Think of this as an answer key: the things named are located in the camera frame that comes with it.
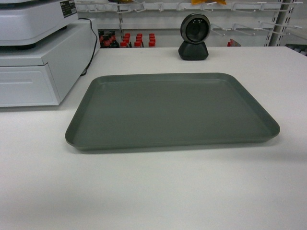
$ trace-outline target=gray tray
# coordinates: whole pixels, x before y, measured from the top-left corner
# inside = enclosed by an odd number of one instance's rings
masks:
[[[81,150],[107,150],[264,142],[279,132],[228,74],[143,74],[93,80],[65,138]]]

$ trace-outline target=metal hook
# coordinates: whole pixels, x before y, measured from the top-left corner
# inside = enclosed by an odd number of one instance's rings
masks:
[[[130,5],[128,6],[128,10],[127,11],[116,11],[116,13],[118,13],[118,14],[129,13],[129,12],[131,12],[131,6]]]
[[[231,8],[232,11],[242,12],[242,13],[254,13],[254,12],[256,12],[256,10],[253,10],[253,11],[241,11],[241,10],[237,10],[237,9],[236,9],[236,4],[237,4],[237,5],[238,5],[238,4],[241,4],[241,5],[254,5],[254,3],[248,3],[248,2],[246,2],[246,3],[234,2],[233,5],[232,5],[232,8]]]
[[[282,36],[287,35],[287,34],[279,33],[279,32],[272,31],[272,30],[267,30],[267,29],[263,29],[263,28],[255,28],[254,30],[263,30],[263,31],[266,31],[266,32],[271,32],[273,34],[282,35]]]
[[[266,23],[266,22],[260,22],[260,27],[262,24],[269,24],[269,25],[276,25],[276,26],[282,26],[282,27],[286,27],[286,28],[293,28],[293,29],[302,29],[301,26],[297,26],[297,25],[294,25],[294,26],[290,26],[290,25],[282,25],[282,24],[276,24],[276,23]]]
[[[205,3],[202,3],[202,4],[200,5],[200,10],[201,10],[201,11],[205,11],[205,12],[212,12],[212,11],[213,11],[213,9],[211,9],[211,10],[206,10],[205,7],[204,7],[204,5],[205,5]]]
[[[177,7],[176,7],[176,10],[177,11],[181,11],[181,9],[180,9],[180,5],[182,4],[182,3],[184,3],[186,0],[182,0],[181,2],[179,2],[179,3],[177,3]]]
[[[254,35],[255,35],[255,33],[250,34],[250,33],[246,33],[246,32],[237,30],[237,26],[242,26],[242,27],[245,27],[245,28],[247,28],[247,29],[253,29],[253,28],[250,28],[250,27],[245,26],[245,25],[241,25],[241,24],[238,24],[238,23],[234,23],[234,26],[233,26],[233,30],[234,30],[234,31],[237,31],[237,32],[239,32],[239,33],[242,33],[242,34],[245,34],[245,35],[249,35],[249,36],[254,36]]]
[[[141,9],[141,10],[139,10],[139,11],[138,11],[138,10],[134,10],[135,12],[139,13],[139,12],[143,12],[143,11],[146,10],[146,8],[145,8],[145,2],[140,3],[140,5],[143,6],[143,9]]]
[[[159,12],[164,10],[164,3],[163,2],[155,2],[154,4],[159,4]]]

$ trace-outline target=bottle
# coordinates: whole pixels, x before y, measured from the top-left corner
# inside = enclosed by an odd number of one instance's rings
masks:
[[[120,42],[120,48],[127,48],[129,47],[126,41],[121,41]]]
[[[103,30],[98,30],[98,37],[99,37],[100,48],[102,48],[102,46],[103,46],[104,35],[105,35],[105,32]]]
[[[140,41],[135,41],[134,42],[134,47],[135,48],[141,48],[141,42]]]
[[[149,42],[148,47],[155,47],[155,42],[154,41]]]
[[[104,35],[104,40],[101,48],[110,48],[110,39],[108,35]]]
[[[115,37],[115,31],[114,30],[110,31],[110,34],[112,37],[112,48],[119,48],[119,43],[117,42]]]
[[[136,41],[139,41],[141,43],[141,46],[144,47],[144,43],[141,36],[136,36]]]

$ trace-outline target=white countertop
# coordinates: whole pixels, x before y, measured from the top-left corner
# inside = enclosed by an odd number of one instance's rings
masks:
[[[60,106],[0,108],[1,230],[305,230],[307,58],[286,47],[101,49]],[[90,154],[65,131],[104,75],[223,72],[271,114],[259,144]]]

